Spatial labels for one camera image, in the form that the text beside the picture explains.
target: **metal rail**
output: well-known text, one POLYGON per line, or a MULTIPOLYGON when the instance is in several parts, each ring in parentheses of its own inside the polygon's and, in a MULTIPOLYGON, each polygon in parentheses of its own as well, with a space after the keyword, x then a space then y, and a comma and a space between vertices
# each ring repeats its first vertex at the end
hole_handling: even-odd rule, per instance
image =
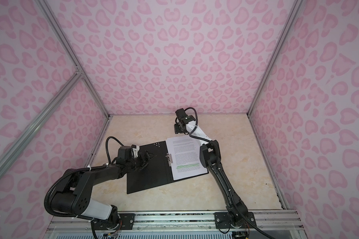
POLYGON ((281 35, 279 36, 278 42, 275 45, 275 49, 273 51, 273 54, 271 55, 271 58, 269 60, 269 63, 266 66, 266 69, 264 70, 263 77, 261 79, 261 82, 258 86, 258 89, 256 90, 254 94, 253 102, 251 103, 249 107, 249 111, 247 112, 247 115, 251 115, 255 105, 258 102, 259 96, 261 95, 263 91, 263 86, 267 82, 271 72, 273 71, 274 65, 279 57, 281 55, 283 46, 285 45, 287 38, 289 37, 292 27, 294 26, 295 22, 297 21, 297 18, 299 16, 299 13, 301 12, 306 0, 295 0, 290 14, 287 17, 286 24, 283 26, 283 29, 281 31, 281 35))
POLYGON ((89 89, 90 94, 92 95, 94 101, 98 105, 98 107, 101 109, 102 113, 105 115, 106 118, 109 118, 109 112, 106 109, 104 103, 102 102, 100 96, 96 92, 95 88, 93 87, 91 81, 89 80, 88 75, 85 72, 85 69, 81 65, 75 51, 73 50, 73 47, 70 45, 69 40, 67 36, 65 35, 64 31, 62 30, 60 24, 58 23, 58 20, 53 13, 52 9, 50 8, 48 2, 46 0, 35 0, 38 7, 40 8, 41 12, 45 16, 46 20, 48 21, 49 25, 51 26, 53 32, 56 34, 56 37, 60 41, 62 47, 67 52, 67 55, 69 59, 72 61, 72 63, 76 66, 77 70, 80 70, 84 74, 84 83, 86 87, 89 89))
POLYGON ((287 199, 286 199, 286 197, 284 196, 284 194, 283 194, 283 192, 282 192, 282 190, 281 190, 281 186, 279 185, 279 182, 278 182, 278 180, 277 180, 276 177, 275 177, 275 173, 274 173, 274 171, 273 171, 273 168, 271 167, 270 160, 269 160, 269 158, 268 158, 267 155, 266 155, 266 151, 264 150, 261 141, 258 139, 258 133, 257 133, 257 131, 255 130, 255 127, 254 127, 254 125, 253 125, 252 119, 251 119, 251 117, 250 117, 249 115, 248 115, 248 118, 249 118, 249 122, 250 122, 251 128, 253 129, 255 139, 256 139, 256 141, 257 141, 257 143, 258 143, 259 150, 260 150, 261 153, 262 153, 264 163, 265 163, 266 168, 267 168, 267 170, 268 170, 268 172, 269 172, 269 175, 270 175, 270 177, 271 177, 271 180, 273 181, 274 189, 275 189, 275 192, 277 193, 277 196, 278 196, 278 198, 279 198, 279 202, 281 203, 282 208, 284 208, 284 209, 289 209, 289 208, 290 208, 290 205, 288 204, 287 199))
MULTIPOLYGON (((157 211, 120 212, 135 213, 131 232, 170 232, 170 231, 218 231, 215 228, 215 212, 226 211, 157 211)), ((304 230, 295 210, 252 210, 257 226, 264 231, 304 230)), ((90 229, 87 220, 71 217, 53 217, 48 233, 80 233, 90 229)))
POLYGON ((10 169, 17 157, 28 146, 33 137, 48 121, 53 112, 55 112, 58 106, 67 97, 80 79, 82 79, 81 71, 77 71, 62 87, 62 89, 51 99, 48 105, 43 108, 41 113, 39 113, 38 116, 28 125, 10 149, 0 157, 0 179, 4 176, 7 170, 10 169))
POLYGON ((85 165, 91 165, 97 155, 98 150, 100 149, 101 143, 103 142, 103 139, 105 137, 106 131, 108 130, 109 124, 112 121, 113 115, 110 115, 110 117, 108 119, 105 119, 104 125, 101 128, 101 133, 98 136, 93 149, 85 163, 85 165))

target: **marble floor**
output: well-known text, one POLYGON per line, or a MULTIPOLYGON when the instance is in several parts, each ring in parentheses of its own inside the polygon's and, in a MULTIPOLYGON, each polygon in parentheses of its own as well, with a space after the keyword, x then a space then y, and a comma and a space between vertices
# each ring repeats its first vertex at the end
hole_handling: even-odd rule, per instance
MULTIPOLYGON (((164 141, 174 133, 175 115, 114 116, 92 165, 107 162, 105 140, 124 145, 164 141)), ((201 114, 198 125, 220 145, 225 173, 249 210, 281 209, 253 130, 245 114, 201 114)), ((109 142, 111 159, 119 145, 109 142)), ((119 211, 225 210, 225 201, 211 174, 126 194, 126 176, 94 186, 92 198, 119 211)))

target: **black cable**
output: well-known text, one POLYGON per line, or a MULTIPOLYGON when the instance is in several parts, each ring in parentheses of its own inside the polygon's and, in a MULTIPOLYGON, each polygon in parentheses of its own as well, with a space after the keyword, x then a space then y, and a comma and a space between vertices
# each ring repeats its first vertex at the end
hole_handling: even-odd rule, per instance
MULTIPOLYGON (((96 170, 96 169, 104 169, 106 168, 106 165, 102 165, 102 166, 96 166, 96 167, 92 167, 92 170, 96 170)), ((57 185, 64 179, 66 179, 67 177, 71 176, 72 174, 78 173, 78 172, 86 172, 89 171, 90 168, 88 167, 84 167, 84 168, 80 168, 80 169, 75 169, 73 171, 70 171, 64 175, 61 176, 61 178, 59 178, 47 191, 45 198, 44 198, 44 208, 47 211, 47 213, 51 214, 52 216, 60 216, 60 217, 78 217, 81 219, 86 219, 86 220, 92 220, 92 217, 88 217, 88 216, 81 216, 81 215, 73 215, 70 213, 59 213, 56 212, 52 209, 52 207, 49 204, 49 198, 51 196, 51 194, 53 193, 54 189, 57 187, 57 185)))
POLYGON ((198 115, 197 115, 196 109, 194 109, 193 107, 188 107, 188 108, 185 109, 185 111, 187 111, 188 109, 194 110, 194 114, 196 115, 196 125, 195 125, 194 129, 189 133, 189 136, 192 137, 192 138, 195 138, 195 139, 198 139, 198 140, 203 140, 203 141, 206 141, 206 142, 210 143, 213 146, 213 148, 215 150, 215 154, 217 155, 217 158, 218 158, 219 157, 219 148, 214 142, 212 142, 211 140, 205 139, 205 138, 201 138, 201 137, 192 135, 192 133, 197 129, 197 126, 198 126, 198 115))
POLYGON ((90 227, 92 229, 92 234, 93 234, 93 238, 94 239, 98 239, 96 232, 95 232, 95 228, 94 228, 95 224, 93 223, 93 221, 90 221, 90 227))
POLYGON ((229 229, 228 229, 226 232, 222 232, 221 229, 219 229, 219 228, 218 228, 218 230, 219 230, 221 233, 223 233, 223 234, 227 234, 228 232, 230 232, 231 224, 230 224, 230 222, 228 222, 228 223, 229 223, 229 229))
POLYGON ((275 239, 273 236, 270 236, 270 235, 267 234, 266 232, 264 232, 264 231, 262 231, 261 229, 259 229, 258 227, 256 227, 253 223, 250 222, 250 220, 249 220, 245 215, 243 215, 243 214, 241 213, 241 211, 238 209, 238 207, 236 206, 236 204, 235 204, 235 202, 234 202, 234 198, 233 198, 233 195, 232 195, 232 193, 231 193, 230 187, 229 187, 229 185, 228 185, 228 183, 227 183, 225 177, 224 177, 223 174, 221 173, 220 169, 219 169, 219 172, 220 172, 222 178, 225 180, 225 184, 226 184, 226 186, 227 186, 227 188, 228 188, 228 190, 229 190, 231 202, 233 203, 233 206, 234 206, 234 208, 238 211, 238 213, 244 218, 244 220, 245 220, 247 223, 250 224, 250 226, 252 226, 252 227, 253 227, 255 230, 257 230, 259 233, 261 233, 262 235, 264 235, 264 236, 266 236, 266 237, 268 237, 268 238, 270 238, 270 239, 275 239))
POLYGON ((109 155, 109 150, 108 150, 108 142, 110 139, 114 139, 115 141, 117 141, 121 146, 124 146, 118 139, 116 139, 115 137, 113 136, 109 136, 107 139, 106 139, 106 142, 105 142, 105 151, 106 151, 106 156, 108 157, 108 163, 109 164, 112 164, 113 162, 110 161, 110 155, 109 155))

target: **white paper sheet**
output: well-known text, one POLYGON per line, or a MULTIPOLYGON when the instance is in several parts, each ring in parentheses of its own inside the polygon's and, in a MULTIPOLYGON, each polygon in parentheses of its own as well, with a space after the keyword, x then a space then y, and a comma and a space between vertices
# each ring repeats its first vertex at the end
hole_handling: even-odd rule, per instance
POLYGON ((172 155, 173 179, 183 179, 200 174, 206 174, 207 169, 199 160, 199 143, 188 135, 168 138, 166 140, 168 153, 172 155))

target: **black clipboard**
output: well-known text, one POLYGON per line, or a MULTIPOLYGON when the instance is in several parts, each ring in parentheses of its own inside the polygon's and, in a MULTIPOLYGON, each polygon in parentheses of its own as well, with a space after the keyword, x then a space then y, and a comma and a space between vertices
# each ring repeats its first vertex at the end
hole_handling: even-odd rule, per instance
POLYGON ((168 158, 166 157, 168 149, 166 142, 161 141, 151 143, 149 145, 140 146, 140 151, 149 151, 155 156, 149 161, 149 164, 141 171, 130 172, 126 174, 126 194, 139 192, 145 189, 151 189, 165 184, 189 179, 173 180, 172 168, 169 166, 168 158))

